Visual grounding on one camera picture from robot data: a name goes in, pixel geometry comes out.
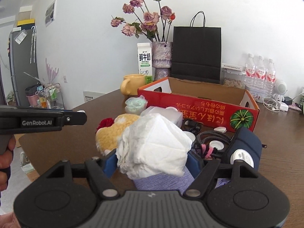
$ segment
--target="white wall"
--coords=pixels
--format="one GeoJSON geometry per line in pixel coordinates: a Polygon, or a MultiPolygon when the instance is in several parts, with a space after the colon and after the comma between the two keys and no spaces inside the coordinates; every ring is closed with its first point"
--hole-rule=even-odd
{"type": "MultiPolygon", "coordinates": [[[[120,87],[123,75],[137,72],[136,43],[148,40],[126,37],[121,28],[110,26],[111,15],[133,22],[134,15],[122,12],[129,0],[57,0],[56,20],[45,28],[44,14],[53,1],[37,0],[33,5],[38,71],[46,77],[45,57],[60,68],[57,81],[68,108],[84,102],[84,90],[111,92],[120,87]],[[63,83],[63,75],[68,83],[63,83]]],[[[146,1],[150,11],[158,11],[156,2],[146,1]]],[[[161,4],[176,13],[175,26],[188,26],[203,10],[206,26],[221,27],[222,62],[243,64],[247,53],[263,55],[275,60],[277,76],[286,81],[289,96],[304,86],[303,0],[163,0],[161,4]]],[[[202,25],[201,16],[195,25],[202,25]]]]}
{"type": "Polygon", "coordinates": [[[3,62],[0,60],[0,68],[5,97],[11,90],[13,90],[10,73],[10,61],[7,54],[9,35],[13,29],[13,24],[14,22],[0,25],[0,55],[3,59],[3,62]]]}

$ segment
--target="gray floor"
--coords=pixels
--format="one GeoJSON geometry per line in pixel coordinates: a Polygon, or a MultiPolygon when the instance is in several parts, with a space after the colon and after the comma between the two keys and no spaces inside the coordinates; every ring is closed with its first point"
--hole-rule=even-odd
{"type": "Polygon", "coordinates": [[[31,183],[20,166],[21,152],[21,147],[16,148],[14,151],[14,160],[11,164],[12,175],[9,180],[9,185],[7,190],[1,192],[0,215],[13,211],[13,203],[16,196],[31,183]]]}

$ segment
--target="red cardboard box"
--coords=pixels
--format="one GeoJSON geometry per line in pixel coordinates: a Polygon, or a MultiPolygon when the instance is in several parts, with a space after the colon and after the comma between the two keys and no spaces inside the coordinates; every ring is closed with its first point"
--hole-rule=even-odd
{"type": "Polygon", "coordinates": [[[206,82],[163,78],[139,88],[138,95],[148,107],[176,107],[184,118],[230,132],[241,126],[253,131],[260,111],[247,90],[206,82]]]}

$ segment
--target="white cloth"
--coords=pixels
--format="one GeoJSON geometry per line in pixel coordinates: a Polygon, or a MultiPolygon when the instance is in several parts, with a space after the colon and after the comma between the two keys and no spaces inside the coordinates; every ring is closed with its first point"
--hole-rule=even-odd
{"type": "Polygon", "coordinates": [[[118,139],[117,166],[130,179],[159,173],[181,177],[191,144],[191,139],[164,116],[147,114],[118,139]]]}

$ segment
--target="vase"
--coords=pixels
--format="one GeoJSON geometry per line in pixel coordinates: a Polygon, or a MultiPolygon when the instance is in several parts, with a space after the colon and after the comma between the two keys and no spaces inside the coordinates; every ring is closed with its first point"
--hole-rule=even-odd
{"type": "Polygon", "coordinates": [[[172,66],[172,42],[152,42],[152,67],[170,68],[172,66]]]}
{"type": "Polygon", "coordinates": [[[170,75],[171,75],[171,68],[156,68],[154,80],[157,81],[165,77],[170,77],[170,75]]]}

